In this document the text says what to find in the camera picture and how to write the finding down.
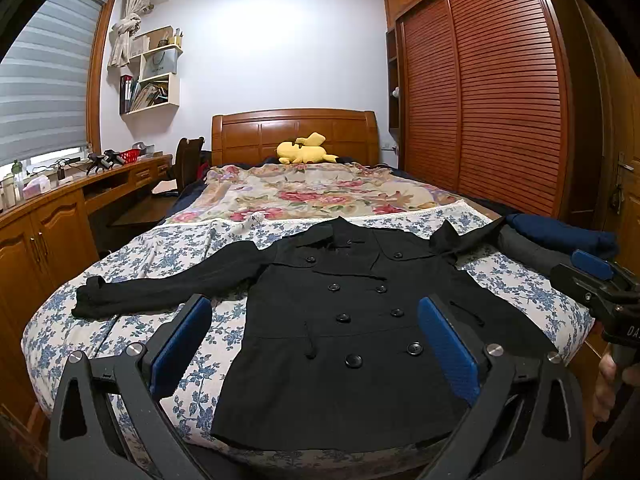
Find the person's right hand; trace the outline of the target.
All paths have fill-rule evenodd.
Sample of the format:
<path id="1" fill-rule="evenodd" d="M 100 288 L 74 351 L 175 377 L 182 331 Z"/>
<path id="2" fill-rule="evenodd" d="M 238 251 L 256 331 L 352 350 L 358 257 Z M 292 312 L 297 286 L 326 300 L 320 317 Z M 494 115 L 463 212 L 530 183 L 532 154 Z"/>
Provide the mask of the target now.
<path id="1" fill-rule="evenodd" d="M 613 360 L 611 349 L 607 348 L 599 363 L 599 374 L 594 386 L 592 412 L 598 422 L 606 422 L 610 417 L 616 400 L 616 379 L 627 385 L 640 386 L 640 368 L 638 364 L 628 366 L 618 376 L 617 365 Z"/>

